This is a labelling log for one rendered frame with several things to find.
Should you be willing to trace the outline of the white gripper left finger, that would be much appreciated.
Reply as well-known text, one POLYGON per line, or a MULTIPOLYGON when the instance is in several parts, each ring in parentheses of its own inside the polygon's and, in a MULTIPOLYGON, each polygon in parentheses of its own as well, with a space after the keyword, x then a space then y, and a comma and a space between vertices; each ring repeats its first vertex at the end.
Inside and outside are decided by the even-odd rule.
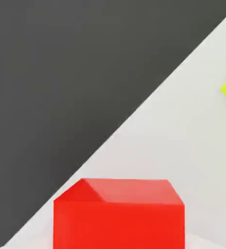
POLYGON ((0 249, 53 249, 53 222, 25 225, 0 249))

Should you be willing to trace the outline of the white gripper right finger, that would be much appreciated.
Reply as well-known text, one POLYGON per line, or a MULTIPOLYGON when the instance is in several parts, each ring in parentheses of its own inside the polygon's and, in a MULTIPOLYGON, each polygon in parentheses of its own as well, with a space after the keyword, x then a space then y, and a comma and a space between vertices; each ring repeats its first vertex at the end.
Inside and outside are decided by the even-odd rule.
POLYGON ((223 244, 218 244, 200 236, 186 233, 185 249, 226 249, 226 241, 223 244))

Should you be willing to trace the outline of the small red cube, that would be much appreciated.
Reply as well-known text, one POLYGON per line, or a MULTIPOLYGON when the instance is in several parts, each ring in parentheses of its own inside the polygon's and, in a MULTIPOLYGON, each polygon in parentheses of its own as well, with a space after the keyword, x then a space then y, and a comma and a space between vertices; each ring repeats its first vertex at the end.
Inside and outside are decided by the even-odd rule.
POLYGON ((167 180, 83 178, 53 202, 53 249, 185 249, 185 205, 167 180))

